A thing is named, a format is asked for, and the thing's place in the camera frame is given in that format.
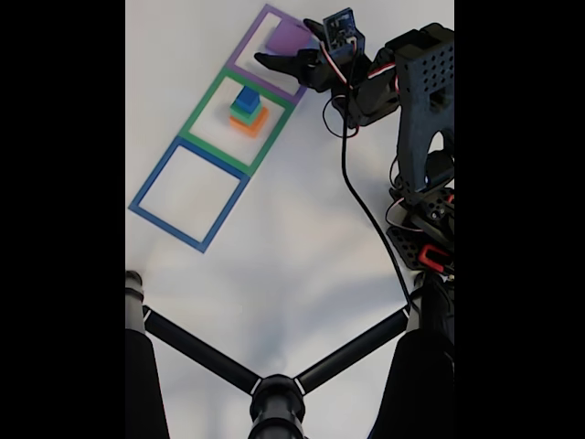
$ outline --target green block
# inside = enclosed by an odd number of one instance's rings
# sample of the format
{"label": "green block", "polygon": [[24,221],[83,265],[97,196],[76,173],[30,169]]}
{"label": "green block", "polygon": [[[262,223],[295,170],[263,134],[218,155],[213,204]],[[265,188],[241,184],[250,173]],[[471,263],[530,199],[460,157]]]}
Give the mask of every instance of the green block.
{"label": "green block", "polygon": [[229,107],[229,112],[232,116],[238,119],[240,122],[244,122],[246,125],[252,125],[260,111],[262,110],[262,103],[256,105],[256,110],[252,114],[246,112],[246,110],[242,109],[237,102],[234,102]]}

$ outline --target stacked blocks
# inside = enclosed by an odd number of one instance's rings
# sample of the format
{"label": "stacked blocks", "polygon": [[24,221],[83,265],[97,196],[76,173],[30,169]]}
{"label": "stacked blocks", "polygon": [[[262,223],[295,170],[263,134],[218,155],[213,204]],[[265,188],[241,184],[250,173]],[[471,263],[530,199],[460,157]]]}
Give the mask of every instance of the stacked blocks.
{"label": "stacked blocks", "polygon": [[268,109],[262,107],[260,94],[244,87],[229,107],[229,123],[250,137],[256,137],[268,120]]}

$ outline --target orange block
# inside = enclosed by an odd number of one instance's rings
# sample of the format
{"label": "orange block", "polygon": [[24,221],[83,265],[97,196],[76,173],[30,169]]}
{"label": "orange block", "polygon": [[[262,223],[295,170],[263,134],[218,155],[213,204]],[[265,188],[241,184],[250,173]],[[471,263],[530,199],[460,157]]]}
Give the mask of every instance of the orange block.
{"label": "orange block", "polygon": [[250,137],[256,137],[266,121],[268,121],[268,109],[266,107],[262,107],[260,114],[252,123],[252,125],[246,125],[244,122],[239,121],[233,116],[229,117],[229,124],[231,124],[231,126],[238,128],[240,131],[249,135]]}

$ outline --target black bracket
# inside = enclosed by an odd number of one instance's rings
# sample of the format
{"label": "black bracket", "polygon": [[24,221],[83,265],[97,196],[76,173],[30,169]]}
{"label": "black bracket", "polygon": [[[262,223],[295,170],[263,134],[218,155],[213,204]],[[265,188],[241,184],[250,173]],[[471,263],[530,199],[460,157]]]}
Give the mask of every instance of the black bracket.
{"label": "black bracket", "polygon": [[386,49],[394,53],[399,76],[402,193],[407,204],[415,206],[430,189],[454,177],[453,162],[445,169],[445,157],[440,157],[438,177],[428,157],[436,133],[443,136],[444,154],[455,156],[455,33],[434,23],[389,41]]}

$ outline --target black cable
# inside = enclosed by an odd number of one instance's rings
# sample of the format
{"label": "black cable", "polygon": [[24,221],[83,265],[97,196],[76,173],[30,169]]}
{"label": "black cable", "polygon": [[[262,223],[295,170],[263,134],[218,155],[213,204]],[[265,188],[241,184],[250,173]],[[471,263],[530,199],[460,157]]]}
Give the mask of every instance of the black cable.
{"label": "black cable", "polygon": [[[344,137],[342,135],[339,135],[338,133],[335,133],[331,128],[329,128],[329,124],[327,123],[327,120],[325,119],[325,110],[327,109],[327,105],[329,105],[330,102],[333,101],[333,99],[336,98],[345,98],[344,95],[339,95],[339,96],[332,96],[331,99],[329,101],[327,101],[327,103],[325,104],[325,107],[323,107],[323,123],[325,124],[325,128],[327,129],[327,131],[329,133],[331,133],[332,135],[334,135],[335,137],[338,137],[340,139],[343,139]],[[348,136],[348,139],[351,139],[352,137],[356,137],[357,133],[359,133],[359,125],[356,126],[356,132],[351,134],[350,136]]]}
{"label": "black cable", "polygon": [[[352,58],[352,63],[351,63],[351,70],[349,72],[349,77],[347,79],[346,96],[349,96],[349,93],[350,93],[350,84],[351,84],[351,80],[353,79],[353,76],[354,76],[354,66],[356,65],[356,58],[357,58],[357,56],[354,54],[354,57]],[[386,247],[386,250],[388,251],[388,255],[390,256],[390,259],[392,260],[392,264],[394,265],[394,270],[396,270],[396,275],[399,277],[400,286],[402,287],[402,293],[404,293],[404,297],[406,298],[406,301],[409,304],[410,309],[414,309],[420,315],[419,308],[412,301],[412,298],[410,297],[409,289],[406,286],[406,282],[404,282],[404,276],[402,275],[402,271],[400,270],[400,267],[399,267],[399,262],[396,259],[396,256],[394,255],[394,252],[392,251],[390,244],[388,243],[388,240],[384,236],[384,232],[382,231],[382,229],[378,225],[378,222],[376,221],[376,219],[372,215],[372,212],[370,212],[369,209],[367,208],[366,203],[364,203],[362,198],[357,194],[356,190],[351,185],[351,182],[349,181],[349,177],[347,176],[347,157],[346,157],[347,154],[346,153],[347,153],[347,138],[348,138],[347,137],[347,119],[349,117],[348,113],[349,113],[349,99],[346,99],[346,105],[345,105],[345,110],[344,110],[344,133],[343,133],[342,143],[341,143],[341,172],[344,176],[344,181],[346,182],[346,185],[347,185],[347,188],[349,189],[349,192],[351,192],[351,195],[354,196],[354,198],[357,201],[357,204],[359,204],[361,206],[361,208],[364,210],[364,212],[366,212],[367,218],[370,220],[370,222],[374,226],[374,229],[376,229],[378,236],[380,237],[380,239],[384,243],[384,246]]]}
{"label": "black cable", "polygon": [[392,181],[392,169],[394,169],[394,165],[399,161],[399,155],[396,154],[394,157],[394,160],[392,160],[392,165],[390,165],[390,172],[389,172],[389,178],[390,178],[390,185],[392,186],[393,189],[396,189],[396,182]]}

